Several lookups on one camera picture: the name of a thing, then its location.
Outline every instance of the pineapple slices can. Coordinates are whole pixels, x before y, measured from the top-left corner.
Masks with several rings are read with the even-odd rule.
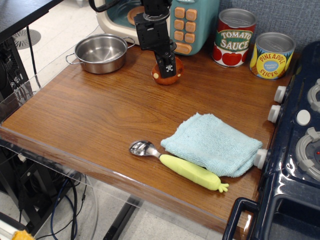
[[[296,48],[296,41],[279,32],[260,34],[254,44],[250,70],[256,76],[275,80],[283,77]]]

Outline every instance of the light blue towel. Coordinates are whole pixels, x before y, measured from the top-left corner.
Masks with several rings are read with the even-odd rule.
[[[206,168],[217,176],[239,177],[254,163],[262,142],[234,129],[213,114],[184,121],[161,141],[169,153]]]

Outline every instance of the tomato sauce can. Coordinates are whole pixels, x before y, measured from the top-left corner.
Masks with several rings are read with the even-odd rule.
[[[257,25],[257,17],[250,11],[228,8],[219,13],[213,59],[222,66],[237,67],[247,58],[248,49]]]
[[[250,70],[263,79],[278,79],[285,75],[296,48],[296,41],[279,32],[260,34],[254,44]]]

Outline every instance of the spoon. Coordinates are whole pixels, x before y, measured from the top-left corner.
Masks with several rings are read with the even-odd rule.
[[[176,156],[161,154],[147,140],[133,142],[129,147],[129,152],[138,156],[155,156],[174,172],[209,190],[219,190],[220,193],[228,191],[229,184],[221,183],[220,178],[213,172]]]

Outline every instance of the stainless steel pot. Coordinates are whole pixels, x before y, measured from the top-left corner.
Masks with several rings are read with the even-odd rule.
[[[131,39],[128,47],[125,39]],[[69,64],[81,64],[82,68],[93,74],[107,74],[118,70],[125,64],[127,50],[135,45],[131,37],[119,37],[113,34],[88,36],[77,43],[74,53],[65,57]],[[75,55],[80,62],[70,62],[68,57]]]

